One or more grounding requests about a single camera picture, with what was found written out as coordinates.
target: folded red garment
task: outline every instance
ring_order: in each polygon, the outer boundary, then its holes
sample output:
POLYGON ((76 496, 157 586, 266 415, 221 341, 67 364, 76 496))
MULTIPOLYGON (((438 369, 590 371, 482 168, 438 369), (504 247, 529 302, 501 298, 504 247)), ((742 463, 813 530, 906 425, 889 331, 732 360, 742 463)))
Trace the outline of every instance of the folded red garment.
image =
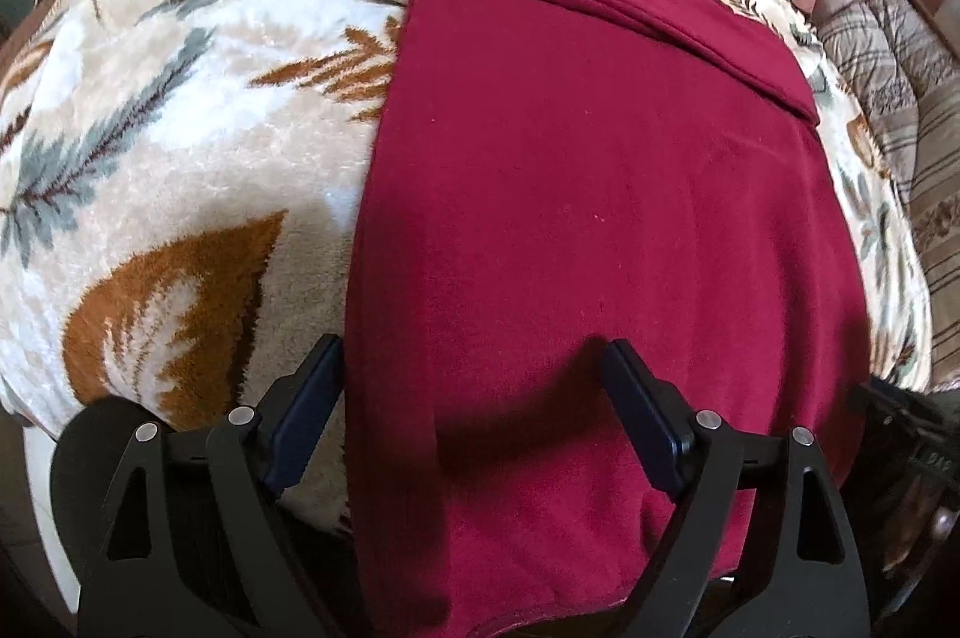
POLYGON ((717 0, 411 0, 347 295, 385 635, 626 596, 672 505, 601 389, 608 338, 738 428, 813 428, 846 472, 867 317, 816 121, 782 42, 717 0))

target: floral blanket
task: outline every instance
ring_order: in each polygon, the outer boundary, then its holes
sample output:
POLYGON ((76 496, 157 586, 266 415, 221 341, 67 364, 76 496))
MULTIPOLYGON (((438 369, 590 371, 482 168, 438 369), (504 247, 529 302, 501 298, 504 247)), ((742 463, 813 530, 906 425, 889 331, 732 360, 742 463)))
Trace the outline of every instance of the floral blanket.
MULTIPOLYGON (((54 5, 0 84, 8 407, 57 435, 113 393, 196 427, 256 402, 342 331, 406 1, 54 5)), ((924 389, 928 288, 856 99, 789 2, 720 1, 779 34, 808 76, 860 259, 872 371, 924 389)), ((343 435, 337 411, 285 498, 323 528, 346 521, 343 435)))

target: floor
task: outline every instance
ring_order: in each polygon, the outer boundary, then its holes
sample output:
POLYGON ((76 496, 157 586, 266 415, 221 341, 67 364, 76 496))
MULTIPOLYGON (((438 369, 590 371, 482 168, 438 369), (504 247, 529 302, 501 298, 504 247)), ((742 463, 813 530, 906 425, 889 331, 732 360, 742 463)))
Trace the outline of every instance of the floor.
MULTIPOLYGON (((28 435, 46 438, 40 430, 30 430, 28 435)), ((44 446, 50 453, 53 451, 53 441, 46 444, 40 437, 32 440, 32 449, 40 450, 40 454, 43 454, 44 446)), ((52 532, 56 535, 49 513, 49 497, 44 500, 41 495, 37 502, 42 505, 35 512, 24 458, 23 429, 13 418, 0 411, 0 544, 13 560, 22 579, 47 610, 69 630, 73 630, 75 618, 56 584, 41 540, 41 533, 52 532)))

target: red pants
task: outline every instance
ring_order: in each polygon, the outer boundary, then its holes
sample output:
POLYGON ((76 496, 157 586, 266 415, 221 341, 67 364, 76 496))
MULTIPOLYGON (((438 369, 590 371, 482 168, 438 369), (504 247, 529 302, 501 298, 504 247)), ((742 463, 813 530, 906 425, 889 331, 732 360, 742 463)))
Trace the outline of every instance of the red pants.
POLYGON ((786 46, 717 0, 411 0, 347 297, 385 634, 626 596, 672 505, 600 387, 608 338, 739 429, 810 427, 846 472, 868 328, 816 122, 786 46))

